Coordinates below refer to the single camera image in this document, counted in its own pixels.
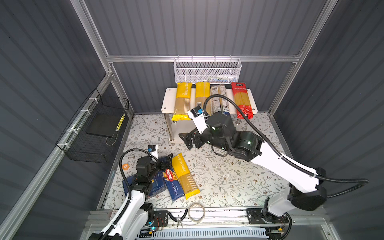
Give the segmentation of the blue Barilla pasta box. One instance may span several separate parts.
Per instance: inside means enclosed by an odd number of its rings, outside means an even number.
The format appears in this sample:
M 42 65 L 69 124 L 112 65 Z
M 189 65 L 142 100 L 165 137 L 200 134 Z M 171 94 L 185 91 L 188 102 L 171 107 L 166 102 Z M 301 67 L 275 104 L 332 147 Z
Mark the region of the blue Barilla pasta box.
M 146 198 L 151 198 L 167 189 L 165 181 L 159 173 L 149 176 L 135 174 L 127 177 L 127 183 L 125 180 L 122 180 L 122 183 L 126 197 L 130 192 L 128 188 L 130 188 L 131 191 L 142 192 L 145 190 Z

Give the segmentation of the clear blue spaghetti bag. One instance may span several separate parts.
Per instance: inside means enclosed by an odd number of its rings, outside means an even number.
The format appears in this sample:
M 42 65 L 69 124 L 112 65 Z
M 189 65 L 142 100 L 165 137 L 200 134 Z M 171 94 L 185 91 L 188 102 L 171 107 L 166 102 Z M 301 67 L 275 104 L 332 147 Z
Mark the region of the clear blue spaghetti bag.
M 214 85 L 211 87 L 211 95 L 222 95 L 227 97 L 226 86 L 224 84 Z M 212 113 L 222 113 L 230 116 L 229 102 L 226 99 L 214 97 L 212 98 Z

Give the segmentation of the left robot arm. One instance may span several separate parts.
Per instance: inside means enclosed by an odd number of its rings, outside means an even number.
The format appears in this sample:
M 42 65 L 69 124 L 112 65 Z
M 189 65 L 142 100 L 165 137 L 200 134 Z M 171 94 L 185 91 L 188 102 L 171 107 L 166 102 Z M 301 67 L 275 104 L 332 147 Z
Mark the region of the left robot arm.
M 142 152 L 144 157 L 138 159 L 137 174 L 132 183 L 123 169 L 123 158 L 131 152 Z M 119 159 L 119 168 L 124 183 L 127 185 L 127 196 L 123 205 L 119 208 L 112 220 L 100 233 L 92 233 L 90 240 L 135 240 L 141 235 L 153 235 L 164 227 L 164 224 L 156 225 L 156 215 L 153 204 L 147 199 L 153 189 L 153 178 L 159 171 L 164 171 L 171 166 L 173 154 L 158 159 L 150 150 L 129 149 L 122 153 Z

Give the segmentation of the red spaghetti bag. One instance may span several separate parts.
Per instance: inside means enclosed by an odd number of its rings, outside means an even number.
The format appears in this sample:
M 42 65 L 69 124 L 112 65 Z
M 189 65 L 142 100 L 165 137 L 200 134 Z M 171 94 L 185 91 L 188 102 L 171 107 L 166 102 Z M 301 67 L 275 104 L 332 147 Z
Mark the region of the red spaghetti bag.
M 241 109 L 241 112 L 251 120 L 254 116 L 250 98 L 245 83 L 231 83 L 235 104 Z

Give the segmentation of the yellow Pastatime bag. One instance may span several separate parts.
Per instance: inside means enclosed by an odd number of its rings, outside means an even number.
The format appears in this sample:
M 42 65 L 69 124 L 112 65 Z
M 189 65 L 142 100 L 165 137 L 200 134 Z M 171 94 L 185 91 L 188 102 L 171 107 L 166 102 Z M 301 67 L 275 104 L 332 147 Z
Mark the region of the yellow Pastatime bag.
M 173 157 L 172 167 L 178 177 L 179 183 L 181 184 L 187 200 L 201 192 L 181 153 Z
M 188 111 L 191 109 L 192 83 L 178 83 L 175 108 L 172 121 L 189 121 Z
M 207 98 L 211 95 L 211 84 L 207 82 L 196 83 L 195 106 L 203 107 Z

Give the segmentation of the orange tape roll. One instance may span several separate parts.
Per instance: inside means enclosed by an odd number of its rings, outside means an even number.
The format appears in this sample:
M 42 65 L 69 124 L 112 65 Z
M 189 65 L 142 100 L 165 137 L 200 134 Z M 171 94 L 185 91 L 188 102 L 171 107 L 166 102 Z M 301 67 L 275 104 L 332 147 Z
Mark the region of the orange tape roll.
M 129 170 L 129 168 L 130 168 L 130 165 L 129 165 L 129 164 L 123 164 L 123 165 L 122 165 L 122 169 L 123 169 L 124 171 Z

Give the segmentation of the black pliers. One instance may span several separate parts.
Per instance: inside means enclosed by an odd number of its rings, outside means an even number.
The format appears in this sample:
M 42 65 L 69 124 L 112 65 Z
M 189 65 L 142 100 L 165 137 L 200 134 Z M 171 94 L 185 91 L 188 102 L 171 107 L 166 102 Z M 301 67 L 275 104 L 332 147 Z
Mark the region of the black pliers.
M 188 208 L 185 208 L 181 212 L 173 213 L 173 212 L 168 212 L 168 225 L 169 227 L 176 227 L 178 228 L 183 228 L 183 221 L 188 215 Z

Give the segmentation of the blue Barilla spaghetti box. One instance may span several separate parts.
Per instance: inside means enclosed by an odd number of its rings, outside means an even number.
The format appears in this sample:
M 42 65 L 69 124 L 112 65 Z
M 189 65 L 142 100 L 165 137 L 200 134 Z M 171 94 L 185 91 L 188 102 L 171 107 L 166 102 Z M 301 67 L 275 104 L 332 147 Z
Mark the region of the blue Barilla spaghetti box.
M 172 201 L 174 202 L 184 197 L 185 194 L 176 173 L 172 169 L 166 169 L 162 171 L 162 174 Z

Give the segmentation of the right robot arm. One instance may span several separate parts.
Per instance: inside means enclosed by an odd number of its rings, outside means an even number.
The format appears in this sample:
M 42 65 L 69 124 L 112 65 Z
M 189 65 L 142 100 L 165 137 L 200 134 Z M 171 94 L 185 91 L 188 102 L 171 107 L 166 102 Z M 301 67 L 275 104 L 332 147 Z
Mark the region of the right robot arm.
M 281 153 L 273 143 L 235 106 L 252 131 L 238 131 L 230 116 L 221 112 L 209 115 L 206 104 L 187 112 L 195 129 L 179 136 L 188 149 L 210 145 L 228 155 L 261 166 L 285 179 L 289 188 L 265 200 L 258 216 L 273 223 L 294 209 L 314 211 L 327 199 L 353 192 L 369 183 L 367 179 L 328 178 L 322 168 L 309 168 Z

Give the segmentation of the floral table mat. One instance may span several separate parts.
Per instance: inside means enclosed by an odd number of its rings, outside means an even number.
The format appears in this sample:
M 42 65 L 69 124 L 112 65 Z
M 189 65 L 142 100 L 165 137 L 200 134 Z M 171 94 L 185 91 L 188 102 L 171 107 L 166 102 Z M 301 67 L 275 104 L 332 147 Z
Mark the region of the floral table mat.
M 189 199 L 173 201 L 164 191 L 148 201 L 158 209 L 186 208 L 193 202 L 205 207 L 262 206 L 266 197 L 288 187 L 288 182 L 260 166 L 215 155 L 210 146 L 188 150 L 184 143 L 170 143 L 166 120 L 162 114 L 136 115 L 124 149 L 145 149 L 157 144 L 159 156 L 182 154 L 200 193 Z

